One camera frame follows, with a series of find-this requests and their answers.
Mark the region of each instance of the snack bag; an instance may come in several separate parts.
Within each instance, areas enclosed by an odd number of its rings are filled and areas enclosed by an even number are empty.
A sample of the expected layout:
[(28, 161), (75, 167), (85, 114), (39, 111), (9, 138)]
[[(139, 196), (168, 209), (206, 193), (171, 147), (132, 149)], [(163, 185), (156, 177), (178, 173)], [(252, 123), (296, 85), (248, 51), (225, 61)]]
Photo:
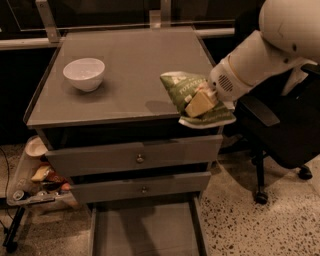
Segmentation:
[[(168, 72), (160, 76), (173, 104), (181, 117), (179, 123), (194, 129), (206, 129), (233, 123), (236, 118), (229, 109), (218, 101), (215, 92), (209, 88), (204, 76), (186, 72)], [(211, 99), (212, 108), (200, 115), (187, 113), (189, 103), (201, 90)]]

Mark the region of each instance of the white bowl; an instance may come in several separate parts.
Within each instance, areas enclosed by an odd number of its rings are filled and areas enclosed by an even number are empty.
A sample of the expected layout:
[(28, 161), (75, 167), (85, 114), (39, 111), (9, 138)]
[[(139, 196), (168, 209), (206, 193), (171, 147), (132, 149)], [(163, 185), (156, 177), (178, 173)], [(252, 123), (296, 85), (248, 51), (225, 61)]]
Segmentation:
[(47, 147), (43, 144), (42, 140), (40, 139), (39, 136), (35, 136), (32, 138), (26, 145), (25, 151), (28, 156), (31, 157), (40, 157), (44, 155), (48, 149)]
[(99, 87), (103, 80), (105, 65), (94, 58), (78, 59), (63, 69), (63, 75), (77, 89), (91, 92)]

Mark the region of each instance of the floor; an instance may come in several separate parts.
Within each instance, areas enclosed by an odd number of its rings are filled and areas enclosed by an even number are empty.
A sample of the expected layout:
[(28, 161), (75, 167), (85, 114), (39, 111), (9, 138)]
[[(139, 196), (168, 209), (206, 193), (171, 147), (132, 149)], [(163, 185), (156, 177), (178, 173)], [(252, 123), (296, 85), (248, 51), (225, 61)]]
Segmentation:
[[(2, 149), (14, 172), (23, 145)], [(256, 176), (248, 151), (219, 155), (212, 166), (201, 200), (210, 256), (320, 256), (320, 157), (308, 163), (314, 175), (309, 181), (297, 178), (297, 170), (282, 169), (270, 158), (265, 161), (266, 205), (253, 201)], [(2, 155), (0, 164), (6, 168)], [(14, 208), (0, 209), (6, 227), (14, 213)], [(85, 256), (90, 226), (85, 208), (42, 215), (27, 211), (16, 236), (17, 250), (8, 254), (1, 247), (0, 255)], [(4, 241), (1, 226), (0, 240)]]

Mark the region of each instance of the cabinet top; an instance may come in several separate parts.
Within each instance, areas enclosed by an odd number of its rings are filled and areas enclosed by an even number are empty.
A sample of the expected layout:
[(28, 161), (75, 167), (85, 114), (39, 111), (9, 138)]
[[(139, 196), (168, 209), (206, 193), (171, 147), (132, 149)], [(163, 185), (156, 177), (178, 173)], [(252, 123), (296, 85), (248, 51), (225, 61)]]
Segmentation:
[[(106, 66), (99, 88), (85, 93), (63, 76), (76, 59)], [(27, 121), (30, 128), (177, 118), (160, 75), (208, 75), (212, 64), (190, 27), (68, 33)]]

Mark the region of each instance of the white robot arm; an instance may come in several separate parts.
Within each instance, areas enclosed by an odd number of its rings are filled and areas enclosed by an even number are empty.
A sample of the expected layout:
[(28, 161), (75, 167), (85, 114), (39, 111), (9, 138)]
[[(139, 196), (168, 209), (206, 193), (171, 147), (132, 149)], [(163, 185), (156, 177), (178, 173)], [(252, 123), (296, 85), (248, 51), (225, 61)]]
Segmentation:
[(320, 0), (266, 0), (259, 25), (210, 72), (208, 84), (222, 101), (236, 101), (267, 78), (293, 69), (283, 94), (320, 62)]

